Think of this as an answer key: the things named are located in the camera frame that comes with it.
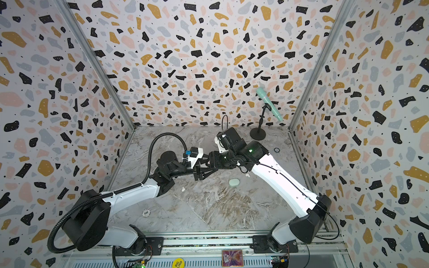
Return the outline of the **mint green earbud case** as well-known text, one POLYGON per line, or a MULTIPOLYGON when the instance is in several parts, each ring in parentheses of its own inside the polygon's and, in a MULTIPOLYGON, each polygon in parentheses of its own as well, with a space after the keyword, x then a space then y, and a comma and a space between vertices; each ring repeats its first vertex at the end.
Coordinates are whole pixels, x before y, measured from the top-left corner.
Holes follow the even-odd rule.
POLYGON ((240 180, 237 178, 229 180, 229 186, 230 187, 237 187, 239 184, 240 184, 240 180))

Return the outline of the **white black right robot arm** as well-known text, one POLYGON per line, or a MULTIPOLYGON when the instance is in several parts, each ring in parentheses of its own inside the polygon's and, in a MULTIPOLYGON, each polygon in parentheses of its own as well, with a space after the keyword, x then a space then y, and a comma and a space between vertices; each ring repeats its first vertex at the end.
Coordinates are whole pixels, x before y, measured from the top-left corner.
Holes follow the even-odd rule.
POLYGON ((295 180, 260 142, 246 143, 231 127, 214 139, 218 150, 209 153, 210 167, 245 167, 270 185, 289 205, 295 218, 277 224, 268 236, 274 246, 293 240, 311 243, 329 216, 332 204, 326 195, 317 195, 295 180))

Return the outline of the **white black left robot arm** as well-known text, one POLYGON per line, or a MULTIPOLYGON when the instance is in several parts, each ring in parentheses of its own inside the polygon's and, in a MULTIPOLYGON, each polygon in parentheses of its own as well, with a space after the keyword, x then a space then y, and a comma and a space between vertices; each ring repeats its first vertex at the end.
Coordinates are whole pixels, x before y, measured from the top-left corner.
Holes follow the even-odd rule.
POLYGON ((94 246, 113 246, 139 255, 150 248, 145 234, 133 224, 114 226, 109 220, 136 203, 167 193, 179 176, 193 175, 196 181, 204 180, 220 170, 225 159, 218 151, 204 154, 201 148, 193 147, 179 161, 173 151, 166 151, 157 160, 154 174, 146 181, 113 192, 84 192, 59 225, 71 239, 73 248, 79 251, 94 246))

